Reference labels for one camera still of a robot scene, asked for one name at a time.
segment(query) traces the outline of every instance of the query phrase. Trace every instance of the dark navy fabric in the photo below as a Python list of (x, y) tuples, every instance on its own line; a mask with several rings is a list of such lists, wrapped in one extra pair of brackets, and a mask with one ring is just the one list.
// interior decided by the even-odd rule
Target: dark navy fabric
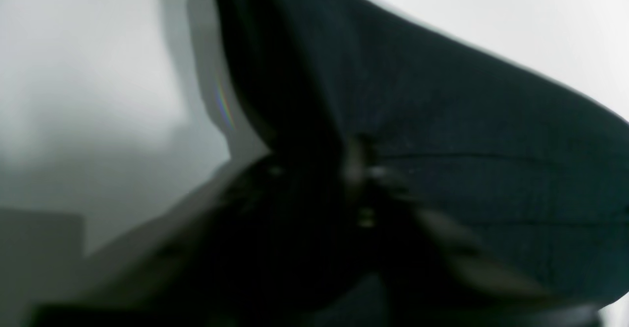
[(629, 127), (547, 78), (367, 0), (217, 0), (277, 151), (375, 137), (416, 194), (568, 296), (629, 291)]

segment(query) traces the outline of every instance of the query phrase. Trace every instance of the white wall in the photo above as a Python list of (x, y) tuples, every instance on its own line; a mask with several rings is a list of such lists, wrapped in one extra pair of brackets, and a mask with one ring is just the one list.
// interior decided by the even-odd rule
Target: white wall
[[(375, 1), (629, 119), (629, 0)], [(230, 158), (234, 172), (265, 153), (229, 91), (215, 13), (192, 10), (0, 0), (0, 208), (81, 215), (91, 255)], [(219, 85), (234, 124), (210, 105)]]

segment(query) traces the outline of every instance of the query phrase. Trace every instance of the white background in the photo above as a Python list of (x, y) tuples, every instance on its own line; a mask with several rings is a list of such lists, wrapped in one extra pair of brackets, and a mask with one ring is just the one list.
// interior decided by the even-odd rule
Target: white background
[[(629, 119), (629, 0), (375, 1)], [(265, 153), (229, 92), (215, 16), (196, 22), (215, 52), (202, 72), (191, 23), (187, 0), (0, 0), (0, 208), (81, 215), (92, 255)], [(235, 124), (207, 115), (205, 72)], [(609, 323), (629, 325), (622, 305)]]

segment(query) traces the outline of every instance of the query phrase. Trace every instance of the dark blue cloth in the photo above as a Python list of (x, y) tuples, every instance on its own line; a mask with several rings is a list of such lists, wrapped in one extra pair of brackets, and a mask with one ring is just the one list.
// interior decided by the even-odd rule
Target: dark blue cloth
[(629, 291), (629, 127), (558, 83), (367, 0), (217, 0), (239, 94), (275, 150), (356, 132), (417, 195), (567, 296)]

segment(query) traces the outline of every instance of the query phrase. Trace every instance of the dark fabric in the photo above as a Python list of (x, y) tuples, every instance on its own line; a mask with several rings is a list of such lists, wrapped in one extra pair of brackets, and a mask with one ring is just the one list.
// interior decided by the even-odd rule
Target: dark fabric
[(217, 0), (240, 96), (283, 153), (356, 132), (417, 195), (558, 293), (629, 291), (629, 128), (366, 0)]

